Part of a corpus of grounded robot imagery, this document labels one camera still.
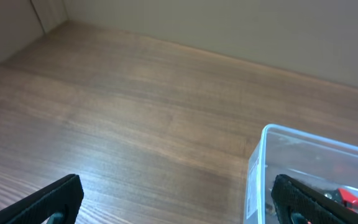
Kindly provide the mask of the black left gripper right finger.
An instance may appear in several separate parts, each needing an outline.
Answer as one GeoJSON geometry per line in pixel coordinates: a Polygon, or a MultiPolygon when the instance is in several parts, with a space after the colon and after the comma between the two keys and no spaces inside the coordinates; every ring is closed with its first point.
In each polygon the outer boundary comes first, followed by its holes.
{"type": "Polygon", "coordinates": [[[288,175],[276,176],[271,197],[280,223],[358,224],[358,209],[325,197],[323,190],[288,175]]]}

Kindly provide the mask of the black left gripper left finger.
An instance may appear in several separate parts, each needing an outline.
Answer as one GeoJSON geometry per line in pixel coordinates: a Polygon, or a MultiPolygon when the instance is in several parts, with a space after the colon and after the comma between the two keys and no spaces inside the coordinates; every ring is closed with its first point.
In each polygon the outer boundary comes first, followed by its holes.
{"type": "Polygon", "coordinates": [[[84,198],[78,174],[68,174],[0,211],[0,224],[74,224],[84,198]]]}

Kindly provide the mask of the clear plastic container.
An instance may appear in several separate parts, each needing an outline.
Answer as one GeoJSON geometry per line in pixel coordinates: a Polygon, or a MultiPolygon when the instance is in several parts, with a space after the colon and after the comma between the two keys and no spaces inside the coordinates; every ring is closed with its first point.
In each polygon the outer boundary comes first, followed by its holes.
{"type": "Polygon", "coordinates": [[[247,168],[244,223],[278,223],[271,191],[279,174],[358,196],[358,146],[297,129],[266,125],[247,168]]]}

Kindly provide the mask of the red handled snips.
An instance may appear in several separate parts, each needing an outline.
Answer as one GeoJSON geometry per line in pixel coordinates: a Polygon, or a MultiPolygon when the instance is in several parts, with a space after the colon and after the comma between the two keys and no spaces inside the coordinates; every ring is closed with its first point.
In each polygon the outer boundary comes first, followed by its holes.
{"type": "Polygon", "coordinates": [[[358,197],[344,188],[323,190],[323,195],[348,209],[358,209],[358,197]]]}

